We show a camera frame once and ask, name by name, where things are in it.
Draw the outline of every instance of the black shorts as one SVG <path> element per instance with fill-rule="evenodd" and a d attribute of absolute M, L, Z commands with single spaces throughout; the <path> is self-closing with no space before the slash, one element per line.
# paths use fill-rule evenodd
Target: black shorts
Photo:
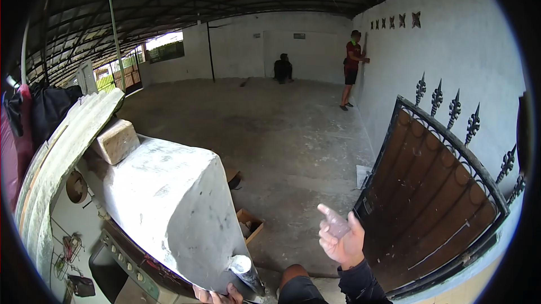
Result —
<path fill-rule="evenodd" d="M 278 304 L 294 304 L 310 299 L 320 299 L 322 303 L 325 303 L 310 277 L 297 276 L 284 284 L 278 296 Z"/>
<path fill-rule="evenodd" d="M 353 68 L 343 68 L 343 74 L 346 77 L 346 85 L 354 85 L 357 81 L 357 71 L 358 69 Z"/>

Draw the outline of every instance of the wrought iron gate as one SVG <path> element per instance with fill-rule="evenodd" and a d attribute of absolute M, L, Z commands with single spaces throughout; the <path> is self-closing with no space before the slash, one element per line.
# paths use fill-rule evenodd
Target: wrought iron gate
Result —
<path fill-rule="evenodd" d="M 128 95 L 133 91 L 143 88 L 141 77 L 139 76 L 139 55 L 137 49 L 134 54 L 122 58 L 122 64 L 124 66 L 124 80 L 126 85 L 125 94 Z M 122 88 L 122 75 L 118 61 L 113 61 L 105 66 L 109 67 L 111 74 L 96 81 L 98 90 L 109 92 L 115 87 Z"/>
<path fill-rule="evenodd" d="M 479 106 L 463 142 L 451 132 L 460 115 L 459 92 L 448 125 L 434 118 L 441 88 L 440 81 L 430 114 L 419 108 L 424 74 L 416 104 L 397 96 L 382 149 L 354 207 L 366 230 L 365 256 L 389 297 L 420 289 L 482 254 L 509 214 L 497 184 L 513 167 L 516 145 L 493 180 L 467 148 L 479 129 Z M 523 188 L 517 181 L 513 194 Z"/>

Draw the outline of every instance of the person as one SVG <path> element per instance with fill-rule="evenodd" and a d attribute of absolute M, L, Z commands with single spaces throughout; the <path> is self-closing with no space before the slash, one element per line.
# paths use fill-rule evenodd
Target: person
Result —
<path fill-rule="evenodd" d="M 358 30 L 351 32 L 351 41 L 346 44 L 347 57 L 343 61 L 343 74 L 346 78 L 346 86 L 342 92 L 342 101 L 340 108 L 347 111 L 346 107 L 353 107 L 349 102 L 349 93 L 357 80 L 357 71 L 359 62 L 370 63 L 370 59 L 366 58 L 366 52 L 361 50 L 361 33 Z"/>
<path fill-rule="evenodd" d="M 292 74 L 293 66 L 289 62 L 287 54 L 281 54 L 280 59 L 274 62 L 274 79 L 280 84 L 285 84 L 286 78 L 289 82 L 293 82 Z"/>
<path fill-rule="evenodd" d="M 320 204 L 318 210 L 327 215 L 330 209 Z M 341 239 L 330 233 L 331 227 L 327 220 L 322 220 L 319 226 L 319 244 L 329 258 L 340 263 L 338 286 L 346 295 L 346 303 L 391 303 L 385 296 L 382 287 L 375 280 L 362 252 L 365 231 L 353 212 L 349 212 L 347 216 L 347 225 L 349 232 Z M 203 303 L 242 304 L 243 301 L 242 295 L 232 283 L 227 286 L 227 296 L 207 292 L 197 286 L 193 286 L 193 288 L 195 296 Z M 310 280 L 307 271 L 301 265 L 295 264 L 288 267 L 282 275 L 278 304 L 328 303 Z"/>

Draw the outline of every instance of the man in red shirt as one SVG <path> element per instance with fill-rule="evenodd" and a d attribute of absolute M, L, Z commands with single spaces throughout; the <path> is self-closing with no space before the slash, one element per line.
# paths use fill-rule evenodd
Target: man in red shirt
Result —
<path fill-rule="evenodd" d="M 347 57 L 343 61 L 343 74 L 346 77 L 346 87 L 343 89 L 342 102 L 340 103 L 340 108 L 343 111 L 347 111 L 346 106 L 353 106 L 348 99 L 351 87 L 357 80 L 359 62 L 370 63 L 370 59 L 366 58 L 366 52 L 361 49 L 360 41 L 361 33 L 358 30 L 354 30 L 351 32 L 351 41 L 346 44 Z"/>

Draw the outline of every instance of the spiked finial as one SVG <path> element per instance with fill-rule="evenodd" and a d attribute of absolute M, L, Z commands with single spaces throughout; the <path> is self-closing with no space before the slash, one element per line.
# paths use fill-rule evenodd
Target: spiked finial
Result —
<path fill-rule="evenodd" d="M 450 130 L 454 124 L 454 121 L 458 119 L 458 115 L 460 115 L 460 102 L 458 101 L 458 97 L 460 96 L 460 89 L 456 92 L 456 97 L 451 101 L 449 104 L 449 116 L 451 117 L 449 119 L 449 123 L 447 124 L 447 130 Z"/>
<path fill-rule="evenodd" d="M 470 142 L 472 141 L 472 137 L 474 137 L 477 133 L 477 130 L 479 130 L 479 105 L 480 103 L 477 104 L 477 110 L 471 115 L 470 119 L 468 120 L 468 133 L 466 134 L 466 142 L 464 142 L 464 145 L 466 146 L 470 144 Z"/>
<path fill-rule="evenodd" d="M 440 78 L 440 84 L 434 92 L 432 93 L 432 110 L 430 111 L 430 116 L 434 117 L 436 111 L 443 102 L 443 92 L 442 92 L 442 79 Z"/>
<path fill-rule="evenodd" d="M 419 80 L 419 83 L 417 83 L 415 106 L 419 106 L 419 103 L 421 102 L 421 97 L 425 95 L 425 92 L 426 92 L 425 72 L 423 72 L 423 78 L 421 78 Z"/>
<path fill-rule="evenodd" d="M 504 155 L 504 163 L 502 164 L 502 170 L 498 174 L 496 179 L 496 184 L 500 183 L 505 176 L 509 175 L 509 172 L 513 169 L 513 163 L 515 162 L 515 151 L 517 150 L 517 145 L 513 147 L 513 150 L 508 151 Z"/>
<path fill-rule="evenodd" d="M 513 188 L 513 192 L 511 192 L 511 195 L 509 196 L 509 200 L 507 201 L 507 203 L 511 204 L 518 197 L 518 195 L 520 195 L 520 193 L 524 191 L 525 188 L 526 188 L 526 181 L 524 180 L 524 176 L 518 175 L 517 184 L 515 184 L 515 187 Z"/>

